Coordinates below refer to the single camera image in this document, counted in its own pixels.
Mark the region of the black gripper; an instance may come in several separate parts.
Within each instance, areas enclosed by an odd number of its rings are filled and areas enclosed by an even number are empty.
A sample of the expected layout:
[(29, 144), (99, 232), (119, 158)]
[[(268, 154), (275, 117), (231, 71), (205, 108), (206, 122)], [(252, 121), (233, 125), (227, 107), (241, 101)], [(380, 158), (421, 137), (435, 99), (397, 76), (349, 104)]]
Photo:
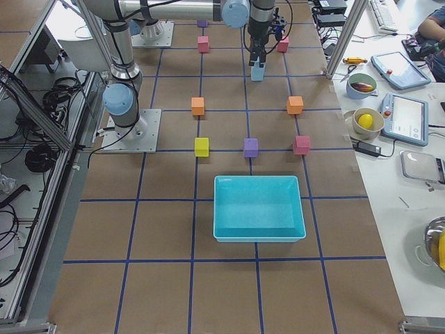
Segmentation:
[(264, 45), (268, 39), (268, 29), (273, 19), (274, 0), (253, 0), (250, 2), (248, 33), (250, 34), (249, 66), (259, 62), (259, 67), (266, 64), (267, 51)]

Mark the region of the person forearm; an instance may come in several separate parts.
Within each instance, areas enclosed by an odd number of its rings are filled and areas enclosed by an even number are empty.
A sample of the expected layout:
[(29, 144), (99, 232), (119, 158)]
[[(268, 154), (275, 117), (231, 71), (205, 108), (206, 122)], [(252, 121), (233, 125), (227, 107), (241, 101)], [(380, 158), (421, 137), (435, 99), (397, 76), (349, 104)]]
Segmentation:
[(418, 32), (425, 39), (440, 41), (444, 39), (444, 7), (435, 10), (419, 25)]

